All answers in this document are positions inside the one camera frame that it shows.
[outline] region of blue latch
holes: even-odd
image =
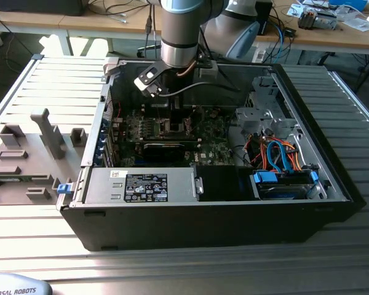
[[[311,171],[310,176],[312,177],[314,183],[316,183],[319,180],[319,176],[317,175],[316,171]]]
[[[258,171],[254,174],[254,181],[256,183],[276,183],[277,176],[274,172]]]
[[[72,189],[73,188],[73,184],[72,183],[63,183],[63,184],[59,184],[57,187],[57,193],[58,194],[72,194]]]

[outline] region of sticker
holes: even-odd
[[[167,180],[166,174],[126,174],[124,200],[127,203],[168,202]]]
[[[125,178],[127,175],[126,170],[111,170],[111,173],[109,175],[110,178]]]

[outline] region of computer case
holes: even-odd
[[[260,29],[257,35],[265,35],[266,25],[268,23],[269,14],[272,9],[271,0],[257,0],[256,11],[257,11],[257,21],[260,24]]]
[[[42,12],[78,16],[84,13],[89,0],[0,0],[0,11]]]

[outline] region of connector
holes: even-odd
[[[152,16],[148,16],[145,24],[145,33],[148,35],[152,32]]]

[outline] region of gray plastic part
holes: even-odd
[[[54,192],[54,194],[56,195],[56,197],[59,196],[59,194],[57,193],[57,187],[59,186],[59,184],[60,184],[60,180],[58,178],[56,178],[54,180],[53,185],[52,185],[52,191]]]
[[[29,187],[26,195],[30,200],[49,200],[50,194],[45,187]]]
[[[86,146],[87,135],[83,128],[73,128],[69,137],[74,147],[84,148]]]
[[[19,125],[7,124],[0,132],[0,138],[7,148],[19,148],[20,144],[18,137],[24,137],[25,134],[20,129]]]
[[[36,184],[34,182],[20,181],[16,182],[15,178],[9,177],[6,182],[0,181],[0,205],[26,205],[37,204],[37,200],[31,201],[27,196],[28,187],[45,187],[51,199],[41,200],[41,204],[54,204],[57,201],[56,190],[52,189],[52,184],[55,178],[60,180],[60,183],[66,183],[67,178],[77,179],[83,155],[83,147],[73,147],[69,134],[63,134],[64,144],[61,148],[65,150],[64,158],[54,160],[47,149],[39,134],[27,133],[25,137],[18,138],[22,149],[28,153],[27,159],[0,159],[0,166],[19,166],[21,169],[20,176],[46,176],[52,175],[53,180],[49,184]],[[1,144],[0,152],[8,151],[8,148]]]
[[[17,138],[13,134],[2,134],[0,133],[0,138],[2,142],[6,145],[7,148],[19,148],[20,144],[17,141]]]
[[[60,142],[57,140],[57,136],[49,123],[48,116],[48,109],[37,109],[31,113],[30,119],[35,121],[40,128],[44,142],[52,153],[52,157],[54,159],[61,159],[64,157],[65,152],[60,147]]]
[[[35,184],[52,184],[54,181],[54,178],[52,175],[36,175],[31,178],[31,181]]]
[[[2,295],[52,295],[52,287],[46,281],[39,281],[14,273],[0,273],[0,291]]]
[[[29,155],[24,149],[13,149],[10,151],[1,151],[0,152],[0,159],[25,159]]]
[[[60,180],[58,178],[55,178],[54,183],[52,185],[52,189],[57,189],[59,184],[60,184]]]
[[[56,139],[59,142],[59,144],[63,144],[64,143],[64,138],[63,138],[63,135],[60,133],[59,127],[57,125],[54,125],[54,126],[52,126],[52,129],[54,131],[54,134],[55,134]],[[40,137],[41,137],[42,143],[46,146],[47,143],[44,141],[43,135],[40,135]]]
[[[20,174],[18,166],[0,166],[0,174]]]

